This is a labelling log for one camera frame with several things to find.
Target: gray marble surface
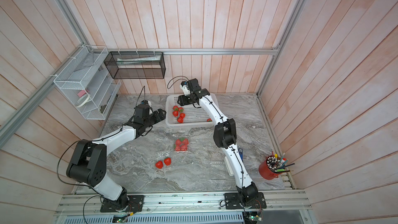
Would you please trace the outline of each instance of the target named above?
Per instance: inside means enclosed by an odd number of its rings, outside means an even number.
[[[271,154],[271,142],[260,118],[255,95],[216,95],[221,111],[236,121],[237,145],[243,149],[243,163],[259,190],[284,189],[283,181],[263,179],[258,166]],[[167,95],[147,95],[152,108],[165,109]],[[126,122],[134,112],[137,96],[119,96],[102,132],[106,135]],[[128,192],[227,191],[236,190],[228,174],[224,154],[213,141],[214,128],[172,129],[165,121],[153,126],[145,137],[117,148],[107,157],[109,176]],[[186,152],[175,152],[177,138],[189,140]],[[172,165],[157,169],[166,157]],[[91,192],[79,187],[78,193]]]

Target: strawberry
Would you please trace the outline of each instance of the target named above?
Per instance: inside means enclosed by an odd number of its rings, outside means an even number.
[[[169,166],[170,164],[172,164],[172,159],[170,157],[166,158],[164,161],[164,164],[166,164],[167,166]]]
[[[162,161],[158,161],[158,162],[155,164],[155,166],[156,166],[156,168],[158,168],[158,169],[163,168],[163,163],[162,163]]]

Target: red pen holder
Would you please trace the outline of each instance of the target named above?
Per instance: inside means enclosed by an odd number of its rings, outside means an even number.
[[[260,175],[266,180],[272,180],[274,178],[278,178],[278,176],[279,176],[279,174],[272,172],[268,168],[267,159],[269,157],[267,157],[266,160],[262,164],[260,164],[260,166],[258,167],[258,172],[260,172]]]

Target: white wire mesh shelf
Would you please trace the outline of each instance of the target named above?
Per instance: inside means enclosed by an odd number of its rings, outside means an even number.
[[[94,53],[87,46],[57,75],[54,83],[86,119],[104,120],[121,85],[107,69],[99,71],[107,49]]]
[[[107,54],[105,47],[100,53],[94,53],[84,46],[57,75],[54,83],[60,89],[86,89]]]

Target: plastic basket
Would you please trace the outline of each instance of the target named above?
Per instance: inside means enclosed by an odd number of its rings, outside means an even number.
[[[166,100],[166,125],[170,127],[213,127],[214,124],[213,122],[207,122],[207,119],[210,118],[210,116],[207,114],[207,112],[203,108],[195,108],[192,104],[188,106],[183,106],[184,108],[184,113],[185,113],[185,118],[184,118],[184,123],[179,123],[177,122],[177,117],[173,116],[173,106],[179,106],[177,104],[178,96],[181,94],[174,94],[174,95],[169,95]],[[218,107],[218,102],[217,98],[214,95],[214,93],[210,93],[210,96],[212,97],[214,103]]]

